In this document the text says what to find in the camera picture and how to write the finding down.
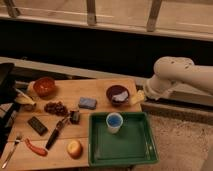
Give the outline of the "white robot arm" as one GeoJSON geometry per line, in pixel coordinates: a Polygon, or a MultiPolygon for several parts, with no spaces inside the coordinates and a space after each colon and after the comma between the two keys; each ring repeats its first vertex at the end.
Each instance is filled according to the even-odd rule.
{"type": "Polygon", "coordinates": [[[213,107],[213,66],[195,65],[186,57],[161,57],[154,64],[154,74],[143,83],[131,103],[146,98],[168,99],[213,107]]]}

